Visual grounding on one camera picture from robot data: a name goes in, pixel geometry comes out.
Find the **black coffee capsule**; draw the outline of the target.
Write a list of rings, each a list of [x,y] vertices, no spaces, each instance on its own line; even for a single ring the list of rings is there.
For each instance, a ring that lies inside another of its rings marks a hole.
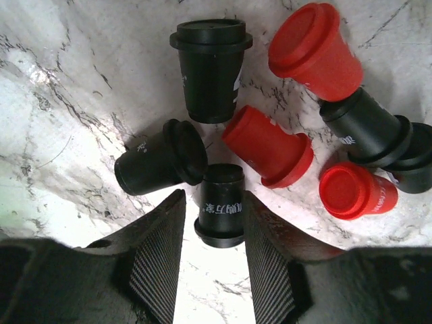
[[[160,132],[122,154],[114,164],[117,183],[141,196],[187,183],[202,182],[208,167],[203,140],[189,121],[170,119]]]
[[[170,35],[178,50],[188,115],[202,124],[230,120],[236,108],[244,52],[253,37],[246,22],[208,19],[184,22]]]
[[[214,248],[232,248],[244,241],[242,167],[232,163],[208,166],[200,185],[197,236]]]
[[[431,189],[431,126],[413,122],[412,127],[408,150],[383,169],[399,190],[419,194]]]
[[[348,159],[365,167],[387,167],[408,149],[413,126],[403,115],[392,115],[364,88],[348,98],[322,101],[319,114],[346,145]]]

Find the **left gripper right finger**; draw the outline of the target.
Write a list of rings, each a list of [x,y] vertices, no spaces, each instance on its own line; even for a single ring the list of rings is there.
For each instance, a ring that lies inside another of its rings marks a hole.
[[[431,249],[324,243],[244,193],[257,323],[430,323]]]

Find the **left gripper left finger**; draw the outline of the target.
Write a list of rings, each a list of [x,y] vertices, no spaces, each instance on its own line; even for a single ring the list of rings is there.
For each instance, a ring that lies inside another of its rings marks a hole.
[[[186,216],[173,191],[86,248],[1,241],[2,323],[172,323]]]

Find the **red coffee capsule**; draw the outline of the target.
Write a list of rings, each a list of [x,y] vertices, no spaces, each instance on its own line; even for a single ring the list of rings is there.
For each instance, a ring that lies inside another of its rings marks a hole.
[[[386,213],[398,202],[398,190],[393,183],[347,161],[323,173],[319,196],[330,215],[346,221]]]
[[[273,37],[268,64],[276,76],[291,78],[330,102],[352,95],[363,79],[361,63],[340,32],[339,11],[329,3],[296,10]]]
[[[287,133],[250,105],[235,114],[222,140],[261,176],[261,184],[270,189],[286,188],[298,181],[314,157],[311,140],[305,133]]]

